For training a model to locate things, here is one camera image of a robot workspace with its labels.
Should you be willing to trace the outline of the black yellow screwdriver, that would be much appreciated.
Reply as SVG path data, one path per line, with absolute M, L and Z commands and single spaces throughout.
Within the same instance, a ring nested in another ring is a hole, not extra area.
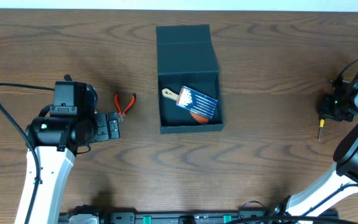
M 325 119 L 320 118 L 319 119 L 319 129 L 318 129 L 318 142 L 321 141 L 321 138 L 322 138 L 322 135 L 323 135 L 324 124 L 325 124 Z

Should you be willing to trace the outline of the precision screwdriver set case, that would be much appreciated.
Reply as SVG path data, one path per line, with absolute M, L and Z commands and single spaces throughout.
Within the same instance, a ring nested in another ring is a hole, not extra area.
M 176 105 L 206 119 L 211 119 L 218 100 L 187 86 L 182 86 Z

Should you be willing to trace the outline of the orange scraper wooden handle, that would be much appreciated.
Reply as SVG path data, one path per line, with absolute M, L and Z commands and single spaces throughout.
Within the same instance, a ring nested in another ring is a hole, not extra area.
M 168 98 L 168 99 L 171 99 L 175 102 L 177 102 L 178 98 L 179 98 L 179 95 L 174 93 L 173 91 L 171 91 L 170 89 L 168 88 L 164 88 L 162 90 L 162 95 L 163 97 L 165 98 Z M 199 123 L 199 124 L 208 124 L 209 122 L 209 119 L 205 118 L 205 117 L 202 117 L 196 113 L 193 113 L 191 112 L 190 113 L 192 115 L 192 117 Z

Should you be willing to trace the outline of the small claw hammer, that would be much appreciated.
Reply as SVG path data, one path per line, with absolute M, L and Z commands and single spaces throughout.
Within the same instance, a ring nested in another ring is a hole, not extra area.
M 64 76 L 64 79 L 65 79 L 65 81 L 72 81 L 72 78 L 71 78 L 71 76 L 69 75 L 69 74 L 66 74 L 65 76 Z

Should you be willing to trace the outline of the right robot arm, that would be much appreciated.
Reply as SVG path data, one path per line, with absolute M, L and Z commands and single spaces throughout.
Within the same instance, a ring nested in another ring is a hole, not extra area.
M 351 122 L 358 114 L 358 71 L 351 82 L 343 75 L 331 82 L 334 91 L 325 94 L 318 108 L 319 119 Z M 317 217 L 342 199 L 358 193 L 358 123 L 339 143 L 333 164 L 318 180 L 289 196 L 271 211 L 272 215 Z

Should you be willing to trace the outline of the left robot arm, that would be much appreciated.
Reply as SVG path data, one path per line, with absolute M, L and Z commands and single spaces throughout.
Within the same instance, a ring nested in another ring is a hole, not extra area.
M 89 84 L 57 81 L 54 101 L 26 128 L 30 148 L 16 223 L 57 223 L 79 147 L 119 139 L 115 112 L 96 113 Z

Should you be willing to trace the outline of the dark green open box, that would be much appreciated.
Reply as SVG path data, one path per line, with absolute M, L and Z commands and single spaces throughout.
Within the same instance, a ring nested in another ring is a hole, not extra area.
M 160 133 L 223 130 L 219 66 L 209 25 L 158 26 L 156 36 Z M 206 124 L 197 122 L 190 111 L 163 96 L 166 88 L 179 94 L 184 86 L 217 100 Z

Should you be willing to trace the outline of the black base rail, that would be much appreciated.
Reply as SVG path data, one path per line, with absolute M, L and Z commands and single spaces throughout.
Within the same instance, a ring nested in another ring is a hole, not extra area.
M 249 223 L 288 223 L 287 220 L 257 220 L 269 217 L 270 211 L 258 201 L 249 201 L 238 210 L 193 210 L 173 212 L 139 212 L 134 208 L 81 205 L 58 216 L 58 224 L 203 224 L 229 223 L 249 219 Z

